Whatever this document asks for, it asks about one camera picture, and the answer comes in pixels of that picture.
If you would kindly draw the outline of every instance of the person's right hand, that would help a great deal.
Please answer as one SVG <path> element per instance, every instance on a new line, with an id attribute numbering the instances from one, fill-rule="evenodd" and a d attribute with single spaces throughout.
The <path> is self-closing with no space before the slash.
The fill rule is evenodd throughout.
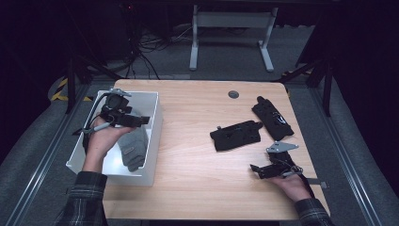
<path id="1" fill-rule="evenodd" d="M 266 180 L 279 186 L 285 192 L 285 194 L 294 202 L 311 198 L 311 194 L 309 194 L 309 191 L 305 187 L 302 179 L 296 174 L 288 176 L 286 178 L 272 177 Z"/>
<path id="2" fill-rule="evenodd" d="M 105 120 L 101 117 L 98 117 L 92 126 L 95 127 L 104 123 Z M 82 171 L 102 172 L 103 161 L 107 152 L 115 145 L 122 135 L 132 132 L 133 130 L 135 130 L 135 128 L 116 128 L 113 126 L 108 126 L 102 130 L 90 134 L 88 153 L 86 154 Z"/>

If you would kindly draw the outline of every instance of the dark background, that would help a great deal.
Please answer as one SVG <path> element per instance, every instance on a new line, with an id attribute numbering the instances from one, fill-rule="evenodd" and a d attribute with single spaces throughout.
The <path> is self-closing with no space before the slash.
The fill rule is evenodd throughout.
<path id="1" fill-rule="evenodd" d="M 167 39 L 171 28 L 190 23 L 191 6 L 136 6 L 144 24 Z M 391 1 L 352 1 L 318 28 L 303 59 L 325 54 L 332 41 L 334 77 L 377 165 L 399 193 L 398 7 Z M 276 25 L 313 25 L 317 8 L 279 9 Z M 31 1 L 0 3 L 2 151 L 50 104 L 48 90 L 67 71 L 73 54 L 99 64 L 128 55 L 118 1 Z"/>

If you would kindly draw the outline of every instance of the gray carpet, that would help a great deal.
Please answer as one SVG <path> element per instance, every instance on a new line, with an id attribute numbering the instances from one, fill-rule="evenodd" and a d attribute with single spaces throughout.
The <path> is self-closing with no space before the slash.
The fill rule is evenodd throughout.
<path id="1" fill-rule="evenodd" d="M 241 35 L 226 30 L 202 32 L 199 37 L 199 61 L 195 72 L 188 70 L 191 42 L 182 40 L 161 51 L 152 51 L 146 57 L 163 79 L 191 80 L 235 80 L 235 81 L 270 81 L 280 78 L 285 71 L 295 68 L 295 62 L 308 39 L 312 28 L 275 28 L 268 50 L 275 66 L 273 73 L 267 73 L 256 41 L 262 31 L 250 29 Z M 147 78 L 149 69 L 144 61 L 137 59 L 133 64 L 136 78 Z M 399 224 L 399 201 L 379 171 L 371 157 L 350 111 L 341 93 L 334 83 L 331 96 L 331 118 L 326 118 L 320 111 L 319 89 L 308 89 L 304 85 L 306 76 L 300 76 L 286 84 L 290 91 L 293 105 L 302 134 L 307 143 L 311 159 L 321 181 L 327 182 L 324 189 L 331 218 L 337 225 L 373 225 L 367 213 L 359 204 L 361 201 L 354 193 L 354 186 L 348 181 L 348 174 L 342 166 L 337 151 L 336 138 L 330 132 L 331 122 L 338 132 L 340 141 L 355 167 L 373 204 L 378 220 L 375 225 Z M 113 81 L 106 76 L 96 76 L 87 88 L 86 96 L 96 96 L 97 90 L 109 89 Z M 85 122 L 92 102 L 82 102 L 71 116 L 64 115 L 66 102 L 53 101 L 51 106 L 37 118 L 14 146 L 0 168 L 0 222 L 6 225 L 16 206 L 16 213 L 21 214 L 14 225 L 50 225 L 67 199 L 67 189 L 72 185 L 75 174 L 67 169 L 65 163 L 71 156 L 78 136 L 72 133 Z M 59 125 L 69 117 L 63 129 Z M 52 142 L 54 135 L 61 134 L 57 145 Z M 44 175 L 36 175 L 35 170 L 42 166 L 41 159 L 48 153 L 48 169 Z M 39 180 L 32 194 L 24 194 L 29 181 Z M 19 204 L 21 197 L 29 197 Z M 110 225 L 140 225 L 148 223 L 139 220 L 110 219 Z M 280 225 L 299 225 L 297 221 L 281 222 Z"/>

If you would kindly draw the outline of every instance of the wooden table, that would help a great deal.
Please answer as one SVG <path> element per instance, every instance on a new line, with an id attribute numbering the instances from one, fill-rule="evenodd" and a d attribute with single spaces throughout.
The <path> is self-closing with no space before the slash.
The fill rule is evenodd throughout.
<path id="1" fill-rule="evenodd" d="M 309 178 L 317 178 L 285 87 L 278 83 L 119 80 L 125 91 L 159 92 L 164 122 L 152 187 L 108 186 L 107 218 L 138 219 L 297 219 L 293 203 L 276 186 L 259 179 L 249 164 L 270 165 L 265 148 L 273 139 L 265 128 L 261 142 L 229 152 L 215 151 L 209 133 L 243 121 L 259 121 L 251 108 L 269 99 L 295 134 L 283 142 Z M 228 92 L 239 92 L 237 99 Z M 312 186 L 327 208 L 320 186 Z"/>

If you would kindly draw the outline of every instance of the plaid sleeve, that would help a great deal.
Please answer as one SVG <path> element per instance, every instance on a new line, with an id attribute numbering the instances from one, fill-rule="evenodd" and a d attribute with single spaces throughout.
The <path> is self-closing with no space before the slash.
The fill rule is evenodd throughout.
<path id="1" fill-rule="evenodd" d="M 101 173 L 79 172 L 54 225 L 107 225 L 103 208 L 106 179 Z"/>
<path id="2" fill-rule="evenodd" d="M 306 199 L 295 203 L 296 212 L 299 214 L 301 225 L 334 225 L 326 209 L 317 199 Z"/>

